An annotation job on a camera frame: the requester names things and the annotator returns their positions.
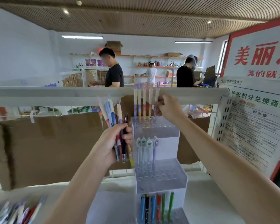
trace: man with cap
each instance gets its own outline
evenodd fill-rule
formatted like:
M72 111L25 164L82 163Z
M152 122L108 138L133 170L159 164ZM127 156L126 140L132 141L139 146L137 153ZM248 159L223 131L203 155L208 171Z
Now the man with cap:
M150 84L155 84L155 77L157 74L157 69L155 68L155 64L153 62L149 62L148 64L149 68L146 71L146 75L148 76L147 78L147 83Z
M200 78L196 81L194 77L194 70L197 66L197 57L194 55L189 55L185 61L185 64L176 72L176 82L177 87L193 87L203 82Z

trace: black t-shirt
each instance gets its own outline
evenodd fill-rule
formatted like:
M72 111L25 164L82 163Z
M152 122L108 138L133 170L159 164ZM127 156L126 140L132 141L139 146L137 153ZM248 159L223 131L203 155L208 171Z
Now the black t-shirt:
M196 82L192 69L182 66L176 72L177 87L193 87Z
M110 67L105 79L105 87L112 85L112 82L120 82L120 87L123 87L123 72L119 64Z

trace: man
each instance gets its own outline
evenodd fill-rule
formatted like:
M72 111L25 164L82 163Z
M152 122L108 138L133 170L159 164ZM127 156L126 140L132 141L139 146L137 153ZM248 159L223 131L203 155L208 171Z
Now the man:
M103 64L110 67L106 79L103 81L91 82L92 85L101 85L105 87L123 87L123 72L119 63L115 59L115 53L112 49L103 48L99 53L102 58Z
M148 66L149 68L146 71L146 75L148 76L147 83L154 84L156 83L155 77L157 74L157 69L154 67L155 64L153 62L149 62Z
M198 81L194 78L194 71L197 66L197 57L190 55L185 61L185 64L176 72L177 87L194 87L203 82L200 78Z

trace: window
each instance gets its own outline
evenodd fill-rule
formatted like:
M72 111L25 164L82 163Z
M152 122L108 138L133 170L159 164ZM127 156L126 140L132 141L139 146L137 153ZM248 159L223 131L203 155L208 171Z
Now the window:
M224 61L224 56L225 56L227 45L228 45L228 40L224 41L223 44L222 44L222 48L221 48L221 52L220 52L220 57L219 57L219 61L218 61L218 65L217 65L217 70L216 70L216 73L218 74L218 76L220 76L220 74L221 74L221 70L222 70L222 66L223 66L223 61Z

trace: acrylic pen display stand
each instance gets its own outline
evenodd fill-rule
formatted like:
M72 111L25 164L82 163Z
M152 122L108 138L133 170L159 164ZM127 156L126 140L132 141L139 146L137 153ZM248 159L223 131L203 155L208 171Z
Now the acrylic pen display stand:
M137 180L136 211L138 224L145 223L141 220L141 196L143 194L166 195L165 210L169 208L170 193L174 192L174 201L170 220L151 220L151 206L149 206L148 223L179 223L188 224L183 211L188 177L178 162L177 149L179 143L179 129L164 117L151 119L137 117L131 118L133 127L133 158L135 161L135 175ZM137 139L157 137L159 144L155 148L155 162L142 153L143 148L138 146Z

